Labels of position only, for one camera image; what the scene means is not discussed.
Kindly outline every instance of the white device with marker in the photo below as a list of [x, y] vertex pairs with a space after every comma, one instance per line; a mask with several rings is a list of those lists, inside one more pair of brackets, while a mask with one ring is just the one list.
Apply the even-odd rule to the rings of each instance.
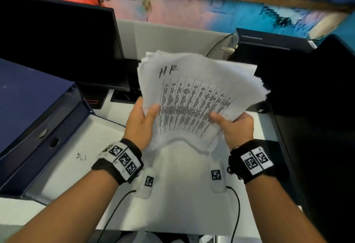
[[153, 190], [156, 173], [151, 167], [144, 168], [143, 173], [142, 182], [135, 192], [135, 196], [142, 199], [148, 199], [151, 196]]
[[211, 161], [210, 169], [210, 183], [214, 193], [224, 193], [227, 190], [225, 185], [223, 165], [221, 162]]

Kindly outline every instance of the person's left thumb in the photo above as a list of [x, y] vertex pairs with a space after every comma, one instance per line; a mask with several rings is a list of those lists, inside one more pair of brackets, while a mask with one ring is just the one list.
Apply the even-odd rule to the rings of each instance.
[[152, 127], [153, 122], [157, 117], [159, 111], [160, 111], [160, 106], [158, 104], [152, 105], [146, 115], [146, 119], [144, 120], [145, 124], [148, 124], [150, 127]]

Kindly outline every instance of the stack of paper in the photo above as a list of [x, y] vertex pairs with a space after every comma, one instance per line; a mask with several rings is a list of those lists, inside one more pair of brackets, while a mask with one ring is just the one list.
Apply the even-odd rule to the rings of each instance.
[[138, 67], [138, 79], [146, 114], [153, 104], [160, 112], [149, 145], [155, 150], [184, 139], [200, 151], [217, 145], [220, 127], [209, 117], [214, 111], [235, 120], [269, 92], [256, 66], [213, 60], [194, 53], [146, 53]]

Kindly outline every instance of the monitor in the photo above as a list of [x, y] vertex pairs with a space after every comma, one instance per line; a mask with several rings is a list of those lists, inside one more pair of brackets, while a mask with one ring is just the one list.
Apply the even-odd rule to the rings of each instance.
[[0, 58], [74, 82], [129, 90], [113, 9], [0, 0]]

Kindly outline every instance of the cable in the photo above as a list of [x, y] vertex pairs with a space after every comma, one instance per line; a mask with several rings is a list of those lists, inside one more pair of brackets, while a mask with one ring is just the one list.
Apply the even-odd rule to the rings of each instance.
[[237, 196], [237, 199], [238, 199], [238, 217], [237, 217], [237, 222], [236, 222], [235, 227], [234, 227], [232, 238], [230, 240], [230, 243], [233, 243], [234, 234], [235, 234], [235, 231], [237, 230], [237, 226], [238, 226], [238, 222], [239, 222], [239, 216], [240, 216], [240, 200], [239, 200], [239, 197], [238, 197], [237, 193], [235, 192], [235, 190], [232, 187], [227, 186], [227, 189], [231, 189], [235, 193], [235, 196]]
[[230, 33], [229, 35], [223, 37], [220, 41], [218, 41], [217, 43], [215, 43], [215, 45], [209, 50], [209, 52], [207, 53], [206, 57], [209, 56], [209, 54], [211, 53], [211, 51], [213, 51], [213, 49], [220, 43], [222, 42], [224, 39], [226, 39], [229, 36], [232, 36], [234, 33]]
[[123, 201], [123, 199], [124, 199], [127, 195], [129, 195], [130, 193], [135, 193], [135, 192], [136, 192], [136, 190], [132, 190], [132, 191], [127, 192], [127, 193], [122, 197], [122, 199], [118, 202], [118, 204], [117, 204], [116, 208], [113, 210], [113, 212], [112, 212], [112, 214], [111, 214], [109, 220], [107, 221], [107, 223], [105, 224], [104, 228], [102, 229], [102, 232], [101, 232], [101, 234], [100, 234], [100, 236], [99, 236], [99, 239], [97, 240], [96, 243], [99, 243], [99, 241], [100, 241], [100, 239], [101, 239], [101, 237], [102, 237], [102, 235], [103, 235], [103, 233], [104, 233], [104, 231], [105, 231], [107, 225], [109, 224], [110, 220], [111, 220], [112, 217], [113, 217], [113, 214], [115, 214], [115, 212], [116, 212], [118, 206], [121, 204], [121, 202]]

